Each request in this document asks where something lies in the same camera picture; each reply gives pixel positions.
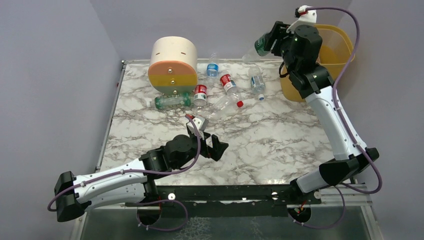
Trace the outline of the red label clear bottle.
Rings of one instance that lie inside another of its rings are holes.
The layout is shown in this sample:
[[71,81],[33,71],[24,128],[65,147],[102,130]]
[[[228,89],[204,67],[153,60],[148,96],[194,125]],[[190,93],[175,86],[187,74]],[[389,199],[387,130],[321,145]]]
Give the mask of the red label clear bottle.
[[238,108],[242,108],[244,103],[240,97],[239,89],[234,82],[232,75],[228,71],[222,71],[219,80],[229,99],[235,103]]

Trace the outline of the clear bottle red cap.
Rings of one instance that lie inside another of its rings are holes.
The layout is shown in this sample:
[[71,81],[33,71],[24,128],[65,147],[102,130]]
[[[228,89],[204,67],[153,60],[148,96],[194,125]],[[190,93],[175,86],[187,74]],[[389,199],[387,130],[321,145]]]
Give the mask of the clear bottle red cap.
[[209,121],[217,121],[237,108],[237,100],[225,95],[214,104],[199,108],[196,114]]

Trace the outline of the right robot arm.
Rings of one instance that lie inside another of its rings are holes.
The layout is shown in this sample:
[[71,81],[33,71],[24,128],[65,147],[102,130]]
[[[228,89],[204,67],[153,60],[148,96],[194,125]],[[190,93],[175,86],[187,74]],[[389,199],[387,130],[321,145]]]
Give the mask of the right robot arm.
[[316,27],[276,21],[265,35],[264,50],[282,57],[286,76],[301,98],[314,110],[330,142],[334,158],[290,182],[291,193],[302,196],[315,190],[342,184],[368,166],[376,168],[375,147],[368,148],[344,116],[330,72],[317,63],[322,38]]

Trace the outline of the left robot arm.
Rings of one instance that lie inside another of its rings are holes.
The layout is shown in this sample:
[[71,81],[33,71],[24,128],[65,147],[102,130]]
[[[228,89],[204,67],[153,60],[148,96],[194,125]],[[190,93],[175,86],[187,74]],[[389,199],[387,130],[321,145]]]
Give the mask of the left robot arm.
[[104,172],[75,175],[61,173],[54,186],[54,198],[47,209],[56,213],[58,222],[68,222],[85,212],[116,203],[140,203],[156,200],[154,181],[188,170],[199,156],[219,161],[229,147],[214,134],[188,131],[149,150],[140,157]]

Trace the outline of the clear bottle green label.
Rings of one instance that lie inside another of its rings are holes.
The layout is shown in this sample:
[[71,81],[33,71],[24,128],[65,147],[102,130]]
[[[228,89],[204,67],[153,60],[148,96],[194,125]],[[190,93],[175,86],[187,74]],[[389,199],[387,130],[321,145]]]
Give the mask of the clear bottle green label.
[[250,47],[250,49],[243,55],[242,61],[244,63],[250,63],[258,61],[261,59],[261,57],[266,56],[269,53],[269,51],[265,50],[265,45],[268,38],[269,33],[264,33],[261,37],[259,37]]

